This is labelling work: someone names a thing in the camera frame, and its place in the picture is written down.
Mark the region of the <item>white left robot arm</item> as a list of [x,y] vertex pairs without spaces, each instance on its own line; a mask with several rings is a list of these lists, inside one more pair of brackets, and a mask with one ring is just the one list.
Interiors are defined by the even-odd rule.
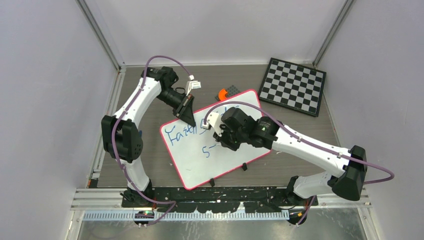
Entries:
[[178,92],[173,84],[179,77],[171,67],[148,67],[142,72],[139,84],[125,104],[113,115],[101,120],[104,150],[116,160],[124,173],[127,189],[123,197],[141,207],[154,202],[154,190],[142,160],[142,134],[139,124],[154,99],[159,99],[172,108],[172,114],[191,127],[196,126],[193,113],[194,96]]

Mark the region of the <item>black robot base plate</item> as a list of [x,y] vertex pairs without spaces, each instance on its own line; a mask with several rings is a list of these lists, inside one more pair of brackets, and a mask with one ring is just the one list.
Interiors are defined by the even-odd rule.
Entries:
[[277,213],[294,207],[305,208],[317,199],[295,200],[286,196],[285,187],[279,186],[227,186],[198,187],[187,190],[179,187],[156,187],[147,195],[150,202],[136,191],[121,192],[123,208],[148,208],[159,213],[234,213],[243,207],[247,213]]

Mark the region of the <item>pink-framed whiteboard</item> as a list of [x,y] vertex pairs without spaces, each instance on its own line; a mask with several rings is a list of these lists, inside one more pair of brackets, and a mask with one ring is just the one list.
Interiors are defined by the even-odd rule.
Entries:
[[243,143],[232,151],[222,147],[213,137],[213,130],[201,127],[210,106],[194,111],[196,126],[180,119],[172,120],[160,127],[162,140],[172,159],[182,185],[187,190],[195,189],[237,168],[270,153],[266,148],[255,148]]

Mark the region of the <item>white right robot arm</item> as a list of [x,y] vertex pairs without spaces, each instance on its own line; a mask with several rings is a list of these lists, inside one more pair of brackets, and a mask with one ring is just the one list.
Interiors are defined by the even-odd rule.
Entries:
[[336,147],[293,132],[269,116],[254,119],[239,108],[231,107],[223,114],[211,112],[206,125],[222,147],[237,151],[241,144],[288,153],[324,170],[310,176],[293,176],[284,192],[291,205],[300,205],[310,197],[334,193],[338,197],[359,201],[367,167],[366,152],[357,145],[351,149]]

